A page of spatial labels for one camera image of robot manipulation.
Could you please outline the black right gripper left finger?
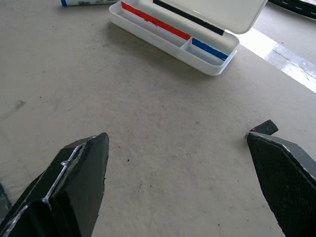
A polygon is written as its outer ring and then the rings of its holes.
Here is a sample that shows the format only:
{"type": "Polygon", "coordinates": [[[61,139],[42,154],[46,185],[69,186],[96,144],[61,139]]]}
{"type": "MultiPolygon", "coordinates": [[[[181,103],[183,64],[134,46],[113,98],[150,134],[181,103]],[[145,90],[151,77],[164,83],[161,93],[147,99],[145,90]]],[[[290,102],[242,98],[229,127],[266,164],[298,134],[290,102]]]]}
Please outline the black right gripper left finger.
{"type": "Polygon", "coordinates": [[[105,191],[107,133],[64,146],[0,223],[0,237],[91,237],[105,191]]]}

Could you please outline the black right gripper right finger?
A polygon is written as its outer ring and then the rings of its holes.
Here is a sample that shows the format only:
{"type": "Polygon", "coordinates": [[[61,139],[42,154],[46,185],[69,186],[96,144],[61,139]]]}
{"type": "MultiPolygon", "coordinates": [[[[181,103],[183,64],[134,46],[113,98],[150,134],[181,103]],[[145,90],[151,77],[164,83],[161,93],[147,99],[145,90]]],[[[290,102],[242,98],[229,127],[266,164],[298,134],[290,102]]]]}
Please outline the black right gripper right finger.
{"type": "Polygon", "coordinates": [[[286,237],[316,237],[316,161],[284,139],[248,132],[262,193],[286,237]]]}

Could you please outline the white plastic pencil case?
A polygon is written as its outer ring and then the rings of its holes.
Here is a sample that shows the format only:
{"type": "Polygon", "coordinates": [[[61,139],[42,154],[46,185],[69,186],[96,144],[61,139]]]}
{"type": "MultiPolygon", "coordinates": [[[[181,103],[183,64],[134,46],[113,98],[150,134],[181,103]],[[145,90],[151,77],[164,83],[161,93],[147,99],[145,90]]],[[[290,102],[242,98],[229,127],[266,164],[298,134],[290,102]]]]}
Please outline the white plastic pencil case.
{"type": "Polygon", "coordinates": [[[237,52],[238,35],[268,0],[119,0],[110,21],[198,71],[220,75],[237,52]]]}

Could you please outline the small black eraser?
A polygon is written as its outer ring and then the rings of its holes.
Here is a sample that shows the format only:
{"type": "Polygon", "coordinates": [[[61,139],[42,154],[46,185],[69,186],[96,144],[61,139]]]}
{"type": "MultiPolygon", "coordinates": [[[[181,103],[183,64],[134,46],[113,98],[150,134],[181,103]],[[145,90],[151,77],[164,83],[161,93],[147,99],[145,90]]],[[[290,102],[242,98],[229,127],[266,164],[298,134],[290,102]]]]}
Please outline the small black eraser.
{"type": "Polygon", "coordinates": [[[271,120],[267,120],[250,130],[250,132],[257,132],[266,135],[273,135],[277,131],[278,127],[271,120]]]}

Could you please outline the white marker with blue cap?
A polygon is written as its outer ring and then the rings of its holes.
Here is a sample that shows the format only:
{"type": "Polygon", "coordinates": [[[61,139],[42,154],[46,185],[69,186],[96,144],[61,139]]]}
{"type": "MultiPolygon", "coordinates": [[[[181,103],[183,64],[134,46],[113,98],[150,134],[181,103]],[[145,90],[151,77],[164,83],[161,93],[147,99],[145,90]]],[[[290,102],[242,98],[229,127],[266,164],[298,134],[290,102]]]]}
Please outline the white marker with blue cap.
{"type": "Polygon", "coordinates": [[[62,6],[114,4],[120,0],[60,0],[62,6]]]}

